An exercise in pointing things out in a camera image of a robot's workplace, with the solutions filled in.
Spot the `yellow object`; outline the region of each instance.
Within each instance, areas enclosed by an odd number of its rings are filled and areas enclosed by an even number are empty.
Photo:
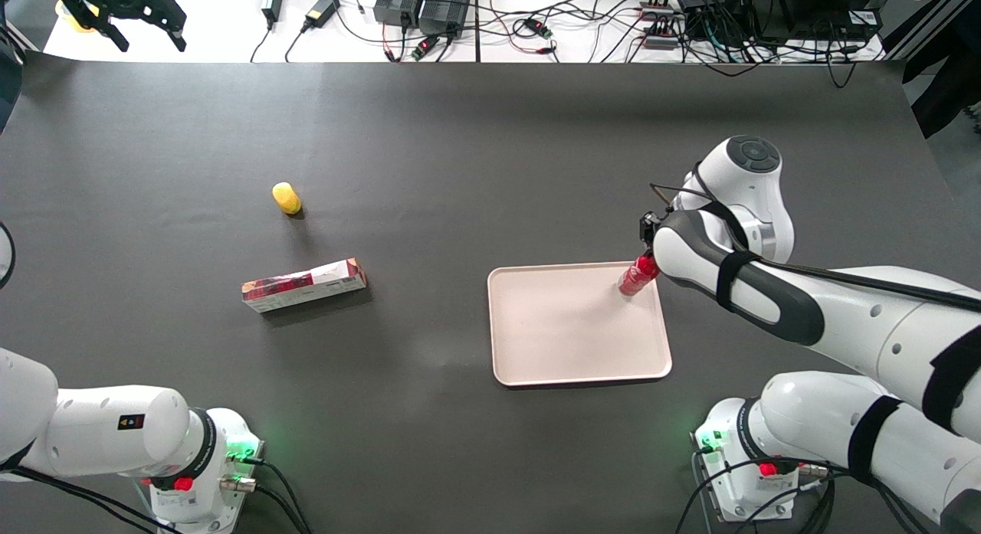
[[[94,14],[96,17],[99,15],[99,8],[92,4],[88,4],[88,10],[92,11],[92,14]],[[71,13],[69,13],[67,9],[64,9],[64,4],[61,2],[61,0],[58,0],[58,3],[55,4],[55,13],[58,15],[58,17],[63,18],[67,25],[73,29],[73,31],[95,32],[95,28],[82,28],[81,25],[78,24],[78,21],[74,20],[74,17],[71,16]]]
[[[273,185],[273,198],[276,199],[276,205],[287,214],[296,214],[303,208],[300,196],[294,191],[294,187],[286,182]]]

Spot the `red bottle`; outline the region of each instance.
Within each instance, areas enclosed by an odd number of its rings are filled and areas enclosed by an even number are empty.
[[[644,289],[648,283],[658,276],[658,273],[660,273],[660,270],[658,269],[658,265],[655,264],[655,258],[647,254],[642,254],[620,276],[620,293],[623,293],[625,296],[634,296],[640,293],[641,289]]]

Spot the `table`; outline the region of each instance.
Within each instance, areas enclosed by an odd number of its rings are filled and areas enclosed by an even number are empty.
[[[187,49],[185,52],[178,52],[160,29],[151,27],[143,21],[113,21],[120,26],[123,35],[130,41],[130,49],[126,53],[116,49],[108,38],[96,32],[80,34],[73,31],[65,21],[59,21],[52,31],[44,51],[51,55],[58,55],[71,59],[99,60],[99,61],[152,61],[152,62],[187,62],[187,63],[244,63],[249,61],[253,49],[265,34],[266,24],[262,15],[259,13],[260,0],[176,0],[181,4],[187,13],[187,23],[185,25],[185,39]],[[360,0],[365,6],[366,13],[360,14],[357,10],[355,0],[340,0],[341,9],[339,16],[343,18],[343,23],[347,28],[356,32],[364,38],[382,38],[381,25],[375,23],[372,16],[371,6],[375,0]],[[493,0],[494,9],[498,11],[522,11],[533,10],[549,6],[561,0]],[[622,5],[617,5],[623,0],[599,0],[599,11],[606,11],[611,8],[635,7],[641,0],[627,0]],[[283,10],[281,10],[280,23],[276,24],[272,34],[256,53],[256,62],[284,62],[284,53],[290,43],[297,37],[297,32],[303,23],[303,17],[309,7],[316,0],[283,0]],[[481,7],[490,7],[491,0],[473,0]],[[593,0],[581,0],[577,2],[579,7],[586,10],[591,9]],[[488,31],[498,32],[510,28],[512,21],[520,17],[508,17],[504,25],[491,23],[494,20],[493,14],[484,9],[479,11],[481,27]],[[598,21],[581,21],[569,16],[553,17],[549,20],[549,26],[554,31],[554,41],[558,44],[558,56],[564,63],[585,63],[593,57],[593,62],[599,62],[610,53],[611,62],[624,62],[627,59],[628,46],[631,39],[641,34],[638,29],[629,29],[637,18],[635,11],[621,11],[617,17],[619,21],[599,27]],[[472,25],[477,20],[476,8],[470,7],[468,11],[468,24]],[[638,24],[637,28],[643,28],[649,23]],[[631,35],[624,38],[625,32]],[[418,31],[411,31],[410,37],[418,35]],[[395,53],[399,52],[399,31],[396,28],[389,28],[388,39],[395,48]],[[516,39],[523,48],[536,49],[544,48],[549,42],[543,39],[534,38],[528,41]],[[810,49],[824,51],[828,48],[826,41],[792,41],[791,45],[805,46]],[[411,51],[415,42],[410,42],[406,50],[406,57]],[[444,59],[445,62],[473,62],[477,60],[477,46],[481,50],[481,62],[487,63],[549,63],[553,62],[550,55],[537,55],[535,53],[523,53],[516,51],[507,42],[507,38],[501,35],[484,34],[477,36],[473,31],[467,31],[453,43],[452,49]],[[708,42],[694,43],[694,47],[701,51],[702,61],[714,62],[712,58],[714,52],[712,45]],[[876,59],[882,55],[882,46],[878,38],[874,38],[868,46],[859,50],[849,58],[855,61],[868,61]],[[756,59],[762,60],[770,57],[769,52],[757,53]],[[683,55],[680,49],[673,51],[641,50],[634,56],[637,63],[677,63],[681,62]],[[782,56],[778,61],[800,62],[813,59],[802,52],[789,52]],[[834,55],[834,61],[840,61],[841,55]],[[332,18],[325,27],[308,31],[300,36],[297,46],[290,53],[292,62],[386,62],[382,55],[381,44],[365,42],[350,34],[344,28],[338,18]],[[700,59],[692,57],[686,58],[687,62],[697,63]]]
[[[844,369],[661,282],[665,380],[508,390],[491,373],[487,273],[636,255],[648,182],[756,133],[787,161],[796,263],[981,286],[900,76],[863,64],[834,90],[810,67],[32,55],[0,139],[18,245],[2,343],[63,387],[151,384],[236,409],[319,532],[670,532],[694,487],[687,433],[711,405],[779,372]],[[304,219],[270,198],[283,180]],[[265,316],[238,301],[243,280],[349,256],[370,292]],[[125,479],[80,482],[138,505]],[[5,534],[129,533],[46,487],[0,491]],[[900,532],[843,481],[829,532],[858,520]],[[255,496],[239,531],[288,527]]]

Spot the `white tray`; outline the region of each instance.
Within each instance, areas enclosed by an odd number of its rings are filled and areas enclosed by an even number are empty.
[[[656,280],[617,282],[631,262],[497,268],[487,276],[494,376],[508,386],[658,379],[671,371]]]

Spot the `red and white box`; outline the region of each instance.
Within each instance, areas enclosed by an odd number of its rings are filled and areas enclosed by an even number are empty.
[[[367,286],[358,261],[348,258],[305,272],[250,280],[242,284],[242,303],[257,312],[267,312]]]

